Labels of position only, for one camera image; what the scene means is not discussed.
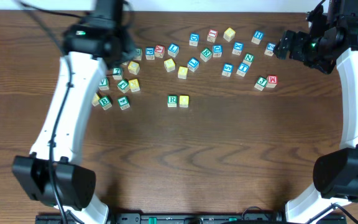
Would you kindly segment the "blue T block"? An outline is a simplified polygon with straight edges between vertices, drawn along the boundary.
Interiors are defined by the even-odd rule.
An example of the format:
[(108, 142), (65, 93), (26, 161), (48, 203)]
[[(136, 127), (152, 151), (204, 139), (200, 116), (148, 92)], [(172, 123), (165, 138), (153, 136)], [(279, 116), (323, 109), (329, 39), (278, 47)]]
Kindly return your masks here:
[(245, 63), (241, 63), (238, 66), (236, 74), (239, 75), (239, 76), (244, 77), (246, 75), (246, 73), (248, 72), (248, 70), (249, 70), (249, 66), (247, 64), (245, 64)]

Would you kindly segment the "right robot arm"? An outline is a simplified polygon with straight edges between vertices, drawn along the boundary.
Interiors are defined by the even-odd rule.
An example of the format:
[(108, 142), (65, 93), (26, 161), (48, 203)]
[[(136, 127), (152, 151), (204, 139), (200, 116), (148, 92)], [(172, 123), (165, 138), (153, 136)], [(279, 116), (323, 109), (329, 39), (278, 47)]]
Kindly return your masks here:
[(273, 52), (329, 74), (339, 73), (343, 128), (339, 149), (317, 159), (312, 184), (285, 205), (288, 223), (316, 223), (358, 202), (358, 0), (335, 0), (308, 13), (309, 32), (287, 30)]

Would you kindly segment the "yellow O block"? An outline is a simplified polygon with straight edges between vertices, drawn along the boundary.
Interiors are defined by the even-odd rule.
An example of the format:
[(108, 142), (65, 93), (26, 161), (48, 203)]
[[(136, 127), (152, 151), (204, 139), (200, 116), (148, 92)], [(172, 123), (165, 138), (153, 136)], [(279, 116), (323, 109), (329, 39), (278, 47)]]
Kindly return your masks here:
[(190, 97), (188, 95), (180, 95), (179, 104), (181, 108), (189, 107)]
[(179, 79), (187, 79), (187, 74), (188, 74), (188, 67), (182, 67), (180, 66), (178, 68), (178, 78)]

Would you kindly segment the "green B block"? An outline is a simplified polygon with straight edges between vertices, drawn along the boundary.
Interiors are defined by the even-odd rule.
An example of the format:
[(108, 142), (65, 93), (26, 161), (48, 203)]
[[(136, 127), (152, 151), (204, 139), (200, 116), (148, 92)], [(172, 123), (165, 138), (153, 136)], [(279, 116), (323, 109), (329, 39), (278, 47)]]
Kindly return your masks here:
[(108, 110), (112, 107), (112, 103), (108, 96), (104, 96), (100, 98), (98, 101), (101, 107), (103, 108), (103, 110)]

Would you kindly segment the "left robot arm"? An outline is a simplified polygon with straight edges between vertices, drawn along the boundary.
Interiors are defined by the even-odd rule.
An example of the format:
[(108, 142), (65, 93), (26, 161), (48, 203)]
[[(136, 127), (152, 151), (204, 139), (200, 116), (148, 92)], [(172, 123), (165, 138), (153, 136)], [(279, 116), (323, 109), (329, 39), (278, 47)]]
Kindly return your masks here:
[(27, 156), (16, 156), (12, 173), (31, 200), (55, 207), (60, 223), (107, 223), (109, 208), (95, 194), (96, 175), (81, 166), (83, 138), (91, 102), (100, 81), (135, 56), (129, 23), (122, 13), (127, 1), (97, 0), (58, 40), (37, 16), (38, 8), (21, 9), (48, 35), (60, 52), (58, 81), (44, 125)]

